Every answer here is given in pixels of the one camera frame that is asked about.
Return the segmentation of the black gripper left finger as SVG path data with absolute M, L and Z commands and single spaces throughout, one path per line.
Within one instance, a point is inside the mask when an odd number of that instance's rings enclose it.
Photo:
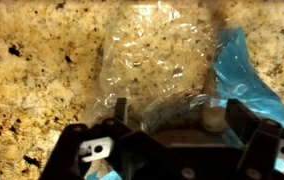
M 101 123 L 66 126 L 39 180 L 182 180 L 182 158 L 125 125 L 127 100 Z

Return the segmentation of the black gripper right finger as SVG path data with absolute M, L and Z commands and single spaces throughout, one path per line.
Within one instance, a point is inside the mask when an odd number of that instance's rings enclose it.
M 274 169 L 284 161 L 284 127 L 273 119 L 258 118 L 237 99 L 227 102 L 225 118 L 243 150 L 226 147 L 195 147 L 199 168 L 184 166 L 183 180 L 284 180 Z

